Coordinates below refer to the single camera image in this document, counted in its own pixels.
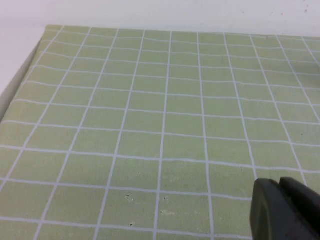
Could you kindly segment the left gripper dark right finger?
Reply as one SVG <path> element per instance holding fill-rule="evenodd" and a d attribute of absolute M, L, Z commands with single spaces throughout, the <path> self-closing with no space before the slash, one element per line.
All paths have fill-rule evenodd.
<path fill-rule="evenodd" d="M 279 185 L 308 228 L 314 240 L 320 239 L 320 195 L 292 177 L 281 177 Z"/>

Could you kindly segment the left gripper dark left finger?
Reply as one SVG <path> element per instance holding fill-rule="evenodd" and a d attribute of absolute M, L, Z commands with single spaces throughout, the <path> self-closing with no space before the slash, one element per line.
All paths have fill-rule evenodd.
<path fill-rule="evenodd" d="M 250 227 L 254 240 L 302 240 L 304 225 L 298 209 L 271 179 L 254 182 L 250 208 Z"/>

